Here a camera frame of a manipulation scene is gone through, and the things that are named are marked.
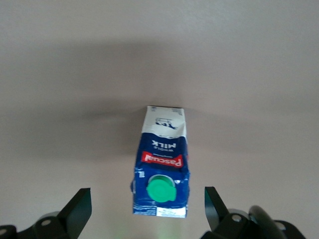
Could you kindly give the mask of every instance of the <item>blue milk carton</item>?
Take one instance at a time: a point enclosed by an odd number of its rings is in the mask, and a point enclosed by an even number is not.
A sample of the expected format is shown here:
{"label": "blue milk carton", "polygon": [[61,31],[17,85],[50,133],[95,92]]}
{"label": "blue milk carton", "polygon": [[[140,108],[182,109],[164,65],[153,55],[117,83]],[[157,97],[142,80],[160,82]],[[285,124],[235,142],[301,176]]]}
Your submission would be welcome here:
{"label": "blue milk carton", "polygon": [[185,218],[189,177],[184,109],[148,106],[132,183],[133,213]]}

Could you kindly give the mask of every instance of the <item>white carton top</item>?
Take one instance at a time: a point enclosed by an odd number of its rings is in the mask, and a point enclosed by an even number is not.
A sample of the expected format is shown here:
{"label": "white carton top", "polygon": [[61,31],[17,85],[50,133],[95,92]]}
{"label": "white carton top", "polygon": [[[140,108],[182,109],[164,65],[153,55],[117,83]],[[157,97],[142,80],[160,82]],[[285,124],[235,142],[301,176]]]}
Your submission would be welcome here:
{"label": "white carton top", "polygon": [[148,106],[142,133],[165,138],[186,138],[184,109]]}

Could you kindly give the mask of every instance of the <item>plain gray background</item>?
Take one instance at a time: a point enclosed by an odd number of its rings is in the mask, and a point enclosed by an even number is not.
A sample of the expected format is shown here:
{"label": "plain gray background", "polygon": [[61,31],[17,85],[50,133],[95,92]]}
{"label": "plain gray background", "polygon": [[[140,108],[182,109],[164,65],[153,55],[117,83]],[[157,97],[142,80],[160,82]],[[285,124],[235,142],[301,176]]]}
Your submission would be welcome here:
{"label": "plain gray background", "polygon": [[[132,215],[147,105],[185,108],[186,219]],[[80,239],[197,239],[215,186],[315,239],[318,145],[317,0],[0,1],[0,225],[91,187]]]}

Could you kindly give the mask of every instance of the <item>blue and white packaging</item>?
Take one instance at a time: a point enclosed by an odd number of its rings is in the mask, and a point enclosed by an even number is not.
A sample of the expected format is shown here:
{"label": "blue and white packaging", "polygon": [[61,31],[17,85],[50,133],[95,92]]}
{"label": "blue and white packaging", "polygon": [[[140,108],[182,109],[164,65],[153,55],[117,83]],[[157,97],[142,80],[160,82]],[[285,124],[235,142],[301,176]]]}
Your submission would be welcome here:
{"label": "blue and white packaging", "polygon": [[132,182],[134,214],[186,217],[187,158],[184,109],[148,106]]}

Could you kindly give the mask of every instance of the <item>red label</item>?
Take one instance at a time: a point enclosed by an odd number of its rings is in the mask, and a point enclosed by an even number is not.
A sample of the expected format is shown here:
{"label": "red label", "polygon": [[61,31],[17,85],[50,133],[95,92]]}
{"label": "red label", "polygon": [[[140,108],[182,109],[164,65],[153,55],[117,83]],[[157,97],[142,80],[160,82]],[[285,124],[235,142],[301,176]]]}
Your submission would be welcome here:
{"label": "red label", "polygon": [[173,166],[175,168],[181,168],[183,166],[183,158],[181,154],[176,158],[162,158],[144,151],[142,154],[142,162],[158,163],[166,166]]}

